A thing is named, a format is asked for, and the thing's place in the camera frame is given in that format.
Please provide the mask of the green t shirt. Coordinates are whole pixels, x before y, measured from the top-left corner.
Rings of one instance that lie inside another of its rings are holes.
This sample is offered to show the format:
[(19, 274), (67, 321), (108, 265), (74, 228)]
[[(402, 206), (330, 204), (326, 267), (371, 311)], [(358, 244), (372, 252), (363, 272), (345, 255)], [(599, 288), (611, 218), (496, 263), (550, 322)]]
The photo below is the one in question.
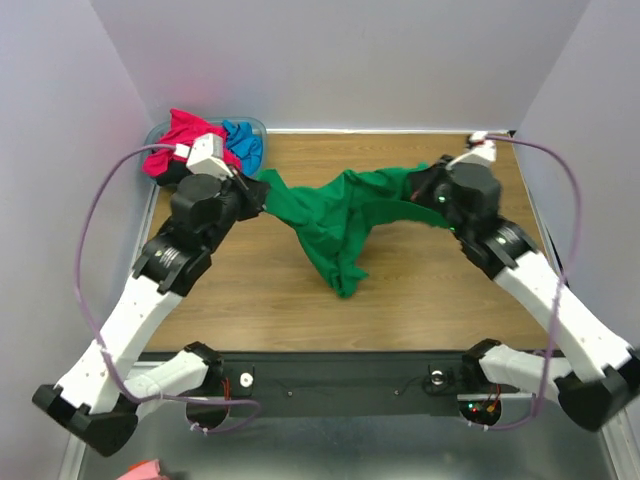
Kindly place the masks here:
[(438, 213), (410, 201), (416, 168), (345, 170), (318, 187), (285, 183), (275, 169), (262, 171), (270, 185), (266, 212), (294, 230), (310, 263), (340, 298), (354, 295), (368, 273), (357, 266), (373, 228), (398, 221), (447, 229)]

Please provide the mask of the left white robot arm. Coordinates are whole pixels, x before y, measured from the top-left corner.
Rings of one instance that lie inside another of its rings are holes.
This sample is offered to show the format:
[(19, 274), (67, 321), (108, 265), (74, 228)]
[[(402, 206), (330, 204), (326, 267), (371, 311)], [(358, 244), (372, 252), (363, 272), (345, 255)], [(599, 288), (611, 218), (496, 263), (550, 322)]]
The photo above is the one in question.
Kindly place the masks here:
[(104, 457), (121, 450), (140, 420), (169, 401), (185, 404), (191, 429), (204, 434), (226, 431), (234, 407), (258, 413), (257, 401), (231, 397), (221, 354), (201, 342), (145, 374), (129, 373), (159, 325), (211, 267), (231, 227), (264, 211), (269, 190), (242, 173), (184, 178), (105, 323), (87, 320), (90, 346), (60, 380), (39, 386), (33, 403)]

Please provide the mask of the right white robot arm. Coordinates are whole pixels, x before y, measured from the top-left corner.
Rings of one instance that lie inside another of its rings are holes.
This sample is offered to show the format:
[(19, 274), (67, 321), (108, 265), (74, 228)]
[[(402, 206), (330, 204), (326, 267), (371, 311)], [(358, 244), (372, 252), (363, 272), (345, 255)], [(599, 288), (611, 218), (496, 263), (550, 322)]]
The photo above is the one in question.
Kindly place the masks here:
[(600, 430), (639, 396), (639, 351), (567, 287), (531, 237), (500, 212), (502, 187), (486, 166), (439, 162), (409, 174), (413, 203), (440, 215), (465, 257), (548, 333), (560, 356), (486, 339), (460, 366), (463, 384), (511, 386), (558, 404), (579, 427)]

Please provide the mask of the blue t shirt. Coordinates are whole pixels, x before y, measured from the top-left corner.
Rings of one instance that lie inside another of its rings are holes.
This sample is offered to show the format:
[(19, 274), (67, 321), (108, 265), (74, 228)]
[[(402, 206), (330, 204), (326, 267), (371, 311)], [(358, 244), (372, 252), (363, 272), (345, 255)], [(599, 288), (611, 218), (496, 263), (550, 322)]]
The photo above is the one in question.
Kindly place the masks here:
[(231, 153), (236, 167), (246, 176), (257, 174), (262, 166), (264, 153), (261, 135), (247, 121), (224, 120), (222, 127), (226, 131), (225, 147)]

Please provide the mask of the black t shirt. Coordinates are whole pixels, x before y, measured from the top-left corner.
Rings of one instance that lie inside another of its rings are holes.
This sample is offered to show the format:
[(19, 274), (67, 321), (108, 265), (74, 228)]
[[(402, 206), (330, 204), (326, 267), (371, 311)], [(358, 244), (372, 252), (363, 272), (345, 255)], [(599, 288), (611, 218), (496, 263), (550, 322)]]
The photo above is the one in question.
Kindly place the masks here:
[(170, 160), (167, 168), (154, 177), (155, 183), (160, 187), (177, 186), (184, 178), (190, 176), (192, 172), (187, 168), (186, 163), (178, 160)]

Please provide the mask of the pink t shirt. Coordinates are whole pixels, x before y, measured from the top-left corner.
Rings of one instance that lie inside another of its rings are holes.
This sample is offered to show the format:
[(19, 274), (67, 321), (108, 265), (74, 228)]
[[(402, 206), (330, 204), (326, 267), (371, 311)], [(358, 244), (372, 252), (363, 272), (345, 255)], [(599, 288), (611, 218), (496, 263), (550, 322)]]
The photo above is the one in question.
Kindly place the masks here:
[[(168, 131), (157, 141), (157, 144), (192, 146), (194, 140), (202, 135), (213, 133), (222, 139), (223, 160), (226, 164), (243, 170), (240, 159), (227, 147), (228, 132), (220, 122), (212, 123), (190, 112), (177, 108), (170, 109)], [(171, 166), (185, 166), (186, 161), (176, 157), (168, 149), (155, 149), (143, 161), (142, 171), (153, 179), (159, 179), (169, 173)]]

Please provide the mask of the translucent blue plastic bin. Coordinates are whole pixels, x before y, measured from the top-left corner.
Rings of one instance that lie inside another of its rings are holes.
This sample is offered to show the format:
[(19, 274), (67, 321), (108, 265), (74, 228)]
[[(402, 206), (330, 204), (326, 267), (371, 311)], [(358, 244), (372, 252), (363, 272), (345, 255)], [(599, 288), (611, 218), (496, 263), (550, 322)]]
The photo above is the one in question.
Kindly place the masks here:
[[(264, 124), (261, 121), (255, 119), (255, 118), (252, 118), (252, 117), (230, 117), (230, 118), (204, 117), (204, 119), (207, 120), (207, 121), (210, 121), (212, 123), (220, 122), (221, 124), (222, 124), (222, 122), (224, 120), (231, 120), (231, 121), (234, 121), (234, 122), (241, 122), (241, 121), (250, 122), (252, 124), (253, 128), (254, 128), (254, 131), (261, 135), (263, 143), (264, 143), (263, 161), (262, 161), (262, 166), (259, 169), (258, 173), (266, 166), (266, 164), (267, 164), (267, 140), (268, 140), (268, 137), (267, 137), (266, 127), (264, 126)], [(146, 138), (146, 141), (145, 141), (145, 143), (147, 145), (157, 144), (157, 141), (168, 131), (168, 129), (169, 129), (169, 120), (157, 125), (156, 127), (154, 127), (149, 132), (149, 134), (148, 134), (148, 136)], [(143, 165), (143, 161), (146, 160), (147, 157), (151, 153), (143, 153), (142, 154), (142, 165)]]

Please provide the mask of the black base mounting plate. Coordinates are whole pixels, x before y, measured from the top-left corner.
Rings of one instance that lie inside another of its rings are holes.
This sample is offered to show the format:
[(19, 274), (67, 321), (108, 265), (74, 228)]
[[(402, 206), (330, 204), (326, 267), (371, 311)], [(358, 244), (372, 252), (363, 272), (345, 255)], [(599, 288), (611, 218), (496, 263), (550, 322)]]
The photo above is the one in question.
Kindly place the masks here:
[(459, 351), (224, 352), (190, 392), (252, 399), (264, 417), (497, 414), (510, 387), (472, 379)]

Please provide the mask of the pink cloth at bottom edge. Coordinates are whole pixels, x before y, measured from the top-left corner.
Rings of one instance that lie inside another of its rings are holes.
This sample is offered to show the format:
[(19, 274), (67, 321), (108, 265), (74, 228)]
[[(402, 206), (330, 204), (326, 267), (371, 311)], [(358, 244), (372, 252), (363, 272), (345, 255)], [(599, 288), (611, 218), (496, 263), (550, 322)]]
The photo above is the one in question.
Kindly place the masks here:
[(157, 459), (139, 462), (132, 465), (120, 475), (117, 480), (167, 480), (168, 477), (161, 472), (160, 462)]

